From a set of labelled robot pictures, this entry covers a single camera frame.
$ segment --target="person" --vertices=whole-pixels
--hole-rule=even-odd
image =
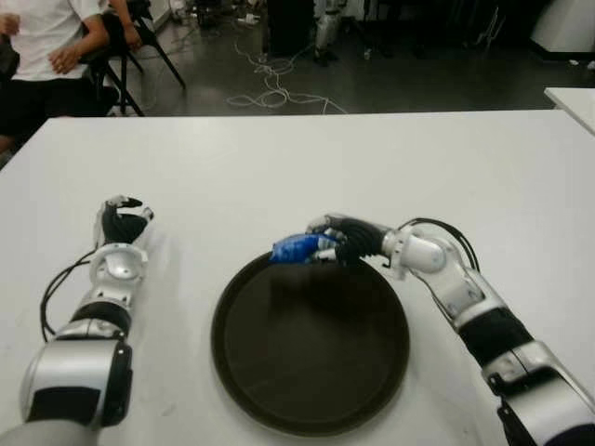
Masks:
[[[0,0],[0,34],[20,54],[15,75],[0,88],[0,157],[48,118],[105,113],[79,64],[109,43],[99,13],[97,0]]]

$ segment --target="metal stand leg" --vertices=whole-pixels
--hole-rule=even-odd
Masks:
[[[157,41],[157,36],[155,33],[149,29],[142,18],[137,20],[137,24],[142,30],[142,35],[144,34],[146,36],[146,38],[143,37],[142,39],[143,44],[152,46],[157,50],[159,56],[161,56],[161,58],[164,60],[165,65],[167,65],[169,70],[174,74],[174,76],[176,76],[176,79],[178,79],[179,84],[182,86],[182,88],[186,89],[186,83],[182,79],[182,76],[179,75],[179,72],[176,70],[176,67],[174,67],[174,64],[171,63],[171,60],[169,60],[169,57],[164,52],[164,49],[161,48],[161,45],[159,45],[159,41]]]
[[[141,73],[145,73],[142,69],[142,66],[139,64],[139,61],[132,55],[132,53],[128,53],[128,58],[135,64],[135,66],[139,69]]]
[[[122,97],[122,101],[124,102],[124,104],[130,105],[130,107],[132,107],[132,109],[136,112],[138,116],[144,116],[145,113],[142,112],[139,105],[135,102],[134,99],[132,99],[130,93],[128,93],[120,79],[118,79],[118,76],[116,76],[115,72],[113,72],[112,67],[110,67],[109,65],[107,67],[106,73],[110,77],[110,79],[112,79],[112,82],[115,84],[118,90],[120,90],[120,96]]]
[[[126,69],[126,65],[128,64],[128,62],[127,62],[126,54],[123,54],[122,57],[120,58],[120,60],[121,60],[120,79],[122,80],[122,87],[123,87],[124,91],[128,91],[128,89],[127,89],[128,74],[127,74],[127,69]],[[126,113],[126,98],[124,97],[124,95],[122,95],[120,97],[120,112],[122,114]]]
[[[165,65],[167,65],[167,67],[169,68],[169,70],[174,74],[174,76],[176,76],[176,79],[178,79],[178,82],[182,86],[182,88],[186,89],[186,83],[182,79],[182,76],[179,75],[178,70],[176,70],[176,67],[174,67],[174,64],[171,63],[171,60],[169,60],[169,57],[164,52],[164,49],[161,48],[161,46],[159,45],[159,43],[157,43],[157,40],[156,39],[155,39],[155,42],[152,43],[152,46],[157,50],[157,52],[159,53],[159,55],[162,57],[162,59],[165,62]]]

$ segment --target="white table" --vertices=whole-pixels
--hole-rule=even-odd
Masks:
[[[248,418],[214,371],[212,313],[236,271],[315,216],[441,217],[593,391],[592,146],[563,111],[50,121],[0,173],[0,430],[20,421],[46,284],[88,249],[99,203],[124,193],[156,219],[130,336],[130,412],[102,445],[505,444],[478,366],[412,278],[388,277],[412,342],[398,398],[337,438],[289,437]],[[77,271],[50,320],[67,321],[87,287]]]
[[[595,88],[546,88],[546,96],[595,135]]]

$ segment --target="robotic arm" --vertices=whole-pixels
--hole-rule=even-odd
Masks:
[[[381,255],[401,279],[409,271],[423,281],[501,399],[497,413],[510,445],[595,444],[593,397],[545,344],[534,340],[477,265],[466,267],[452,243],[418,230],[415,223],[423,219],[412,222],[394,230],[323,216],[308,226],[308,233],[329,235],[337,243],[329,248],[325,239],[325,246],[319,246],[324,249],[313,252],[310,260],[346,264]]]
[[[126,337],[148,260],[132,243],[153,213],[149,208],[140,215],[119,210],[141,205],[118,196],[99,210],[92,287],[71,320],[33,359],[20,391],[25,424],[0,436],[0,445],[93,445],[100,428],[126,416],[132,385],[132,348]]]

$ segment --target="gray floor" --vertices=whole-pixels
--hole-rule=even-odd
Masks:
[[[321,113],[323,103],[285,104],[275,110],[234,107],[226,99],[257,97],[266,91],[264,75],[234,49],[234,42],[256,58],[259,29],[239,29],[230,21],[215,30],[194,30],[168,22],[159,34],[164,49],[185,78],[182,90],[152,48],[139,54],[144,75],[131,66],[129,90],[150,116],[261,115]],[[295,69],[281,77],[291,92],[331,98],[349,113],[442,112],[551,108],[546,86],[595,86],[595,72],[585,63],[544,61],[527,49],[433,48],[416,59],[406,36],[392,59],[378,53],[370,60],[354,33],[343,33],[335,45],[339,61],[321,68],[308,52]],[[327,112],[338,112],[329,106]]]

